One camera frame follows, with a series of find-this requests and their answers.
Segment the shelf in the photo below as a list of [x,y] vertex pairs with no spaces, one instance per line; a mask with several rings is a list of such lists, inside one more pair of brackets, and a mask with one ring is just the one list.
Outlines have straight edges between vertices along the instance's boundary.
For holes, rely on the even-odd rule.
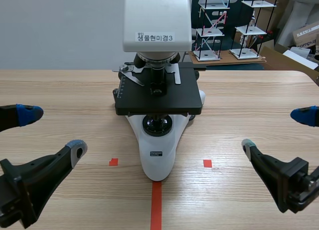
[[242,3],[244,3],[245,5],[249,6],[249,7],[253,7],[253,8],[257,8],[257,7],[276,7],[276,5],[266,2],[266,1],[262,1],[262,0],[256,0],[253,2],[253,5],[251,5],[251,1],[242,1]]
[[259,58],[260,56],[257,56],[257,53],[253,52],[251,49],[249,48],[243,48],[241,50],[241,54],[239,57],[239,53],[240,53],[240,48],[239,49],[231,49],[230,52],[238,59],[238,60],[242,60],[242,59],[254,59],[254,58]]
[[218,28],[205,28],[204,29],[204,35],[201,35],[202,28],[196,29],[197,33],[200,37],[221,37],[224,36],[224,34],[218,29]]
[[199,59],[199,51],[194,51],[193,53],[195,54],[195,57],[199,62],[220,60],[220,58],[218,58],[218,55],[211,50],[202,51],[200,54],[200,59]]
[[204,3],[200,3],[199,5],[205,10],[229,9],[228,7],[225,7],[222,3],[208,3],[206,7]]
[[254,26],[249,27],[247,33],[246,33],[247,25],[241,26],[241,27],[236,27],[236,29],[244,35],[265,35],[266,34],[260,28],[254,27]]

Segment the white microscope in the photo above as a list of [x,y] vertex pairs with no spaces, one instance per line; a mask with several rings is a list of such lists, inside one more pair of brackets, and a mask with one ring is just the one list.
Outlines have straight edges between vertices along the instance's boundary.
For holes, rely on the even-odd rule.
[[178,66],[178,52],[191,45],[189,0],[125,0],[123,49],[137,54],[120,67],[115,109],[131,124],[153,181],[171,172],[179,139],[204,104],[194,69]]

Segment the blue fingertip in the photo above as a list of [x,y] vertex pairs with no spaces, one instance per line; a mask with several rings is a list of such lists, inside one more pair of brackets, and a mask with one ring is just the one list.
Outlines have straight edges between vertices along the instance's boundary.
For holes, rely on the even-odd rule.
[[16,104],[16,113],[18,117],[19,126],[26,126],[41,119],[43,116],[43,109],[41,107],[33,106],[31,109],[21,104]]
[[290,116],[292,119],[294,119],[295,121],[299,123],[315,127],[316,113],[317,113],[317,107],[313,106],[306,111],[302,109],[295,109],[291,112]]

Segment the microscope base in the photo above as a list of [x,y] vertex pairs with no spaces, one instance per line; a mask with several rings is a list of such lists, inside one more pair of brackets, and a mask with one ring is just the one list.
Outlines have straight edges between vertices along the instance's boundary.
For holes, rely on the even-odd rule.
[[[205,93],[200,92],[202,104],[205,101]],[[144,115],[127,116],[135,136],[139,142],[140,158],[145,174],[153,181],[165,179],[171,172],[176,147],[183,134],[191,115],[169,115],[173,121],[171,131],[165,136],[154,137],[148,135],[143,129]]]

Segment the wooden tray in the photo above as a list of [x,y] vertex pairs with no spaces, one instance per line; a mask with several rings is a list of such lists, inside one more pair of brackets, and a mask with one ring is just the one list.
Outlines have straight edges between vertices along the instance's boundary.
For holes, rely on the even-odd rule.
[[221,59],[219,61],[198,62],[193,52],[189,52],[189,56],[193,64],[206,64],[207,66],[266,63],[266,59],[263,57],[255,58],[255,59],[238,60],[233,54],[229,52],[229,50],[221,51],[220,53]]

